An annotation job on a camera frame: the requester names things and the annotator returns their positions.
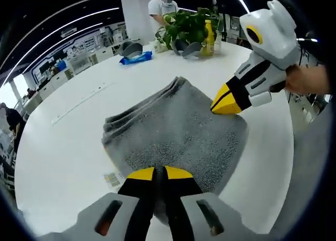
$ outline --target green potted plant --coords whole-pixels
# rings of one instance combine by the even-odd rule
[[[193,43],[202,44],[208,36],[208,30],[205,28],[205,20],[212,21],[212,31],[217,37],[217,27],[220,21],[218,15],[207,8],[199,8],[197,13],[187,11],[178,11],[163,16],[169,24],[161,27],[155,34],[160,43],[165,43],[169,50],[173,50],[172,45],[177,39],[182,41],[185,46]]]

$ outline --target yellow bottle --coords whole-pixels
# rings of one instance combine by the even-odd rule
[[[212,56],[215,52],[215,35],[212,31],[211,20],[205,20],[205,28],[208,30],[208,37],[205,39],[203,54],[205,56]]]

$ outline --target window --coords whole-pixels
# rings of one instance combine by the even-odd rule
[[[17,99],[9,83],[0,88],[0,102],[5,103],[8,108],[14,108],[17,103]]]
[[[17,91],[20,94],[20,97],[23,97],[27,94],[28,85],[23,75],[18,75],[17,77],[15,77],[14,83],[16,85]]]

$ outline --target yellow eye decal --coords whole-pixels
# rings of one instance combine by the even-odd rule
[[[255,42],[258,44],[263,44],[263,36],[258,32],[258,30],[252,26],[249,25],[246,27],[246,31],[248,36]]]

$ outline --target white pillar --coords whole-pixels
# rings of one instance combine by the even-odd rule
[[[14,95],[15,95],[17,101],[19,102],[19,105],[20,105],[20,109],[19,109],[19,111],[21,111],[21,110],[23,109],[23,104],[22,104],[22,98],[21,98],[21,96],[20,96],[20,93],[19,93],[19,91],[17,90],[16,84],[14,83],[13,80],[10,81],[9,84],[10,84],[12,90],[13,90],[13,93],[14,93]]]
[[[35,90],[36,89],[36,83],[33,79],[33,76],[32,76],[32,71],[29,70],[28,72],[24,73],[23,76],[26,80],[26,83],[28,85],[28,88],[31,89],[31,90]]]
[[[142,45],[155,39],[150,23],[148,3],[151,0],[121,0],[129,38],[141,39]]]

